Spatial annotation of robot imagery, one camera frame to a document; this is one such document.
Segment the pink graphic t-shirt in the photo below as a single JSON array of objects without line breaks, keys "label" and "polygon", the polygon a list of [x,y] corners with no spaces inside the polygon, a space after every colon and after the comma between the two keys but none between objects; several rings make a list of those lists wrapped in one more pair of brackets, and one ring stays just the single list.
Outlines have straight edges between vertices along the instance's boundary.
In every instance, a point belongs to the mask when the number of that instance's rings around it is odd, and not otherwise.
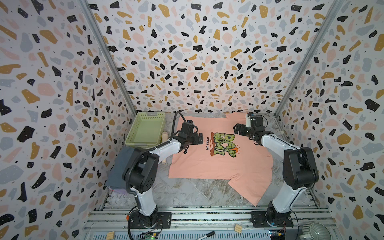
[{"label": "pink graphic t-shirt", "polygon": [[173,155],[169,178],[227,180],[256,206],[271,184],[273,157],[267,148],[234,133],[236,124],[245,124],[245,114],[189,119],[203,134],[203,144],[191,145],[186,154]]}]

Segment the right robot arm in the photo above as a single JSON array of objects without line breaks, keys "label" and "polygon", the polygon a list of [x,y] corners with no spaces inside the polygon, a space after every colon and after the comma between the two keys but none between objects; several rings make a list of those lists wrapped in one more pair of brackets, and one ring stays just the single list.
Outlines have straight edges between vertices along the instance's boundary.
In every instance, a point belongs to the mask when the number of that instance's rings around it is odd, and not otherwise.
[{"label": "right robot arm", "polygon": [[255,144],[263,146],[270,153],[283,160],[282,175],[284,184],[278,195],[270,201],[265,212],[251,212],[251,222],[255,228],[293,226],[292,206],[299,196],[311,189],[319,180],[314,153],[311,148],[299,147],[266,131],[266,118],[248,113],[245,124],[236,124],[234,133],[246,136]]}]

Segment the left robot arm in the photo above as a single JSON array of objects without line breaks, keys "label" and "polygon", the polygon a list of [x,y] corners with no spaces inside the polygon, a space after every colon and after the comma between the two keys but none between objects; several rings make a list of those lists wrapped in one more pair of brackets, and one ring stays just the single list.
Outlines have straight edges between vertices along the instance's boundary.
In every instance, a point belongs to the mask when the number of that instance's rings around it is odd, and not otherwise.
[{"label": "left robot arm", "polygon": [[155,182],[158,164],[166,158],[183,152],[186,154],[190,145],[201,145],[203,135],[192,120],[182,122],[179,131],[162,144],[149,149],[135,148],[122,174],[126,191],[134,195],[138,212],[136,217],[146,227],[158,221],[158,206],[155,203],[152,186]]}]

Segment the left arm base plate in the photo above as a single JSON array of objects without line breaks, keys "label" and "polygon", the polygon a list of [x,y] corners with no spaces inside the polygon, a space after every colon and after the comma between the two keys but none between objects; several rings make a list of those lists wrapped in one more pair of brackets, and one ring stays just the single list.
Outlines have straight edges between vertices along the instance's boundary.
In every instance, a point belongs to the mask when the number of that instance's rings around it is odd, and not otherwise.
[{"label": "left arm base plate", "polygon": [[144,216],[139,211],[129,215],[129,226],[131,229],[169,229],[171,227],[171,212],[154,212],[150,216]]}]

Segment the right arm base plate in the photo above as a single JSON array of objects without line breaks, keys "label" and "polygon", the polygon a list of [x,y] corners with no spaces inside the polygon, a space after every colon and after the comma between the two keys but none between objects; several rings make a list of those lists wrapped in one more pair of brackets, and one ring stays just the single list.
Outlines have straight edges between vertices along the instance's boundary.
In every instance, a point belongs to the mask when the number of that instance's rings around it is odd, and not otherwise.
[{"label": "right arm base plate", "polygon": [[251,222],[254,228],[282,228],[293,227],[291,212],[288,213],[269,213],[268,211],[251,212]]}]

